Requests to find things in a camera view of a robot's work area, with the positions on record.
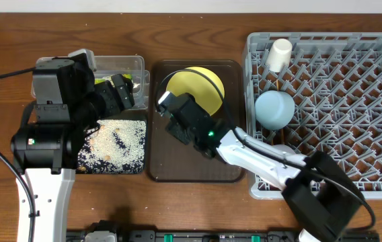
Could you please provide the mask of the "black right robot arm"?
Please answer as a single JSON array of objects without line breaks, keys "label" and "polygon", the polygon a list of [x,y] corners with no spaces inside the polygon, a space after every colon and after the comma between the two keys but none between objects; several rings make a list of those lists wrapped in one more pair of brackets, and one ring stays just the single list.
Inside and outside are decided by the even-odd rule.
[{"label": "black right robot arm", "polygon": [[167,131],[208,158],[255,173],[280,189],[282,197],[303,227],[300,241],[336,241],[365,198],[327,154],[307,157],[282,151],[248,136],[230,121],[212,118],[206,111],[168,111]]}]

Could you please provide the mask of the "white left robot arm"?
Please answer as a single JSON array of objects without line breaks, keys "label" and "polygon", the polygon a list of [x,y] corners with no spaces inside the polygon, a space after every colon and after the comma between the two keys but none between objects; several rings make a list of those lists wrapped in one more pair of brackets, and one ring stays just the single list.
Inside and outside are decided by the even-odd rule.
[{"label": "white left robot arm", "polygon": [[121,74],[96,83],[94,53],[81,49],[40,61],[36,96],[11,139],[20,199],[18,241],[65,241],[77,157],[97,121],[134,106],[132,81]]}]

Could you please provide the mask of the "light blue bowl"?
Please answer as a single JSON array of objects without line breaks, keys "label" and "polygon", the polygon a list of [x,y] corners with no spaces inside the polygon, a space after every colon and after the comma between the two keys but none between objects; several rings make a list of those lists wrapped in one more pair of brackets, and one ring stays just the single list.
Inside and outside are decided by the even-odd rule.
[{"label": "light blue bowl", "polygon": [[293,98],[282,91],[266,91],[255,101],[256,120],[267,130],[280,130],[293,118]]}]

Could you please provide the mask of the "yellow plate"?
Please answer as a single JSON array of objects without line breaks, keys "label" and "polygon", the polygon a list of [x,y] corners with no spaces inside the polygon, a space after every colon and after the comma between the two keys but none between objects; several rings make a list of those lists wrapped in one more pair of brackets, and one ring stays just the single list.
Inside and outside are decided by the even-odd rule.
[{"label": "yellow plate", "polygon": [[183,93],[191,94],[196,103],[205,109],[211,116],[222,105],[221,98],[214,86],[202,75],[208,77],[225,97],[225,89],[221,79],[211,70],[204,67],[187,67],[189,71],[180,71],[168,81],[166,90],[175,96]]}]

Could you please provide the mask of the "white cup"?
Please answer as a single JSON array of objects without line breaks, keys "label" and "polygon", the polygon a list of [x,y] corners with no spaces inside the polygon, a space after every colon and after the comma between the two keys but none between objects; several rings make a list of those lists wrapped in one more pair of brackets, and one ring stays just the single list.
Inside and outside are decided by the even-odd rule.
[{"label": "white cup", "polygon": [[287,39],[280,38],[275,40],[266,59],[266,65],[269,66],[269,70],[279,73],[283,67],[287,67],[291,59],[292,50],[293,45]]}]

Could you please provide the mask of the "green yellow snack wrapper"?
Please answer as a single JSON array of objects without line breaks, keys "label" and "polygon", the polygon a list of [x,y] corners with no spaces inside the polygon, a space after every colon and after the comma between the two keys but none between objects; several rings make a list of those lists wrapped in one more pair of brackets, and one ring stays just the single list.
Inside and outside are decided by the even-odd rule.
[{"label": "green yellow snack wrapper", "polygon": [[[132,82],[132,75],[131,74],[121,74],[121,76],[123,76],[126,79],[130,79]],[[95,78],[95,84],[97,85],[97,84],[102,83],[104,81],[109,81],[111,83],[111,85],[114,86],[114,82],[112,80],[112,77],[113,77],[113,75],[103,76],[100,78],[96,77]]]}]

